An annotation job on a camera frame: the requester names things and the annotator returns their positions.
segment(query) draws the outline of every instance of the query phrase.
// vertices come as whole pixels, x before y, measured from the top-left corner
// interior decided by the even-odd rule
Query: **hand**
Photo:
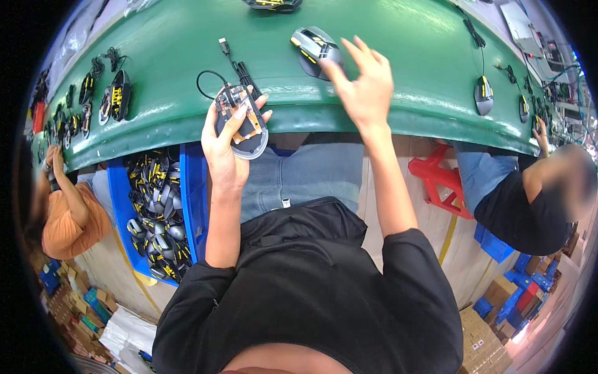
[[[52,167],[52,164],[54,162],[54,153],[56,152],[57,149],[58,149],[58,146],[52,144],[48,147],[48,150],[45,153],[45,163],[46,163],[46,165],[48,165],[49,168]]]
[[[248,86],[248,90],[249,92],[253,91],[253,87]],[[255,101],[256,106],[263,107],[267,98],[267,95],[260,96]],[[239,130],[245,119],[246,111],[238,110],[236,114],[240,114],[240,117],[229,119],[220,136],[216,136],[214,124],[218,112],[216,103],[212,102],[208,109],[206,123],[203,125],[202,148],[208,160],[213,191],[240,193],[249,176],[249,160],[236,157],[230,145],[233,135]],[[264,122],[268,122],[271,115],[272,111],[264,113],[262,115]]]
[[[65,160],[62,157],[62,150],[57,146],[52,156],[52,164],[54,166],[54,175],[62,174]]]
[[[540,147],[541,158],[548,157],[548,135],[546,132],[546,124],[542,121],[541,118],[538,117],[538,123],[540,124],[540,134],[536,131],[536,129],[532,129],[533,137],[536,138],[538,141],[538,146]]]
[[[346,39],[341,39],[341,42],[359,68],[360,75],[356,81],[350,82],[334,61],[321,59],[319,63],[334,83],[344,109],[367,145],[369,139],[390,137],[386,117],[393,92],[392,73],[386,57],[369,49],[357,36],[353,40],[357,47]]]

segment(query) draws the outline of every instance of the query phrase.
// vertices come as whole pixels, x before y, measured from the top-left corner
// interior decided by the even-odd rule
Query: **green workbench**
[[[48,103],[44,124],[57,104],[65,102],[70,84],[77,87],[77,101],[91,59],[115,47],[128,56],[123,65],[133,87],[128,120],[110,119],[104,126],[97,122],[102,91],[115,75],[104,59],[91,131],[87,139],[74,137],[65,151],[68,169],[198,141],[210,101],[197,91],[197,74],[210,69],[238,83],[218,45],[224,37],[232,58],[244,61],[260,90],[270,95],[271,133],[355,132],[331,83],[305,74],[289,42],[296,28],[318,26],[337,42],[357,34],[390,60],[395,93],[388,122],[393,133],[536,153],[530,143],[531,116],[527,123],[519,119],[517,86],[493,65],[511,65],[522,86],[525,66],[496,35],[475,20],[474,25],[487,43],[485,75],[495,96],[494,108],[484,117],[477,114],[473,100],[482,74],[480,50],[463,15],[446,0],[305,0],[293,14],[253,10],[241,0],[162,0],[117,21],[88,47]],[[347,76],[355,79],[356,65],[343,51]],[[207,75],[202,77],[204,87],[214,94],[221,82]],[[81,112],[77,103],[72,112]],[[45,148],[43,136],[36,135],[34,154]]]

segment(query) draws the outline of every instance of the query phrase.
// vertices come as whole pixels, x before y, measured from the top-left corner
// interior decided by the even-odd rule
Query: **white floor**
[[[282,134],[277,138],[279,148],[296,148],[305,135]],[[414,157],[425,158],[435,145],[428,138],[393,136],[397,159],[405,177],[420,230],[428,237],[437,256],[440,256],[447,236],[451,213],[425,203],[425,189],[422,181],[411,175],[407,163]],[[455,167],[454,154],[447,153],[447,165]],[[440,191],[441,196],[448,195]],[[382,233],[376,215],[376,195],[369,158],[364,155],[363,184],[359,192],[358,215],[368,225],[363,244],[378,268],[382,271]],[[517,259],[515,252],[502,264],[490,258],[474,240],[475,221],[457,218],[452,240],[442,262],[454,292],[459,308],[476,301],[486,290],[492,279],[512,267]],[[93,285],[110,291],[123,306],[136,311],[148,319],[156,320],[164,309],[175,287],[158,282],[153,286],[143,285],[131,269],[126,255],[119,249],[117,235],[108,235],[90,250],[76,258],[85,269]]]

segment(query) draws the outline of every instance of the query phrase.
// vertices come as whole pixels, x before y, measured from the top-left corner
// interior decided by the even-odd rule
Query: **blue jeans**
[[[480,144],[450,141],[454,147],[465,205],[471,215],[480,201],[512,171],[519,169],[517,156],[491,156]]]
[[[333,196],[357,212],[363,160],[364,146],[356,143],[306,144],[288,157],[267,147],[250,161],[241,223],[283,208],[282,199],[296,205]]]
[[[110,197],[110,188],[108,187],[108,171],[99,169],[96,170],[96,172],[79,174],[77,176],[77,182],[87,183],[91,192],[96,196],[97,202],[99,202],[106,213],[108,213],[112,227],[116,227],[112,198]]]

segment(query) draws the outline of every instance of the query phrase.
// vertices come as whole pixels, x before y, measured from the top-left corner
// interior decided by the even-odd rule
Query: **fingernail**
[[[247,104],[243,104],[239,107],[239,109],[234,113],[234,118],[240,120],[245,116],[247,113]]]

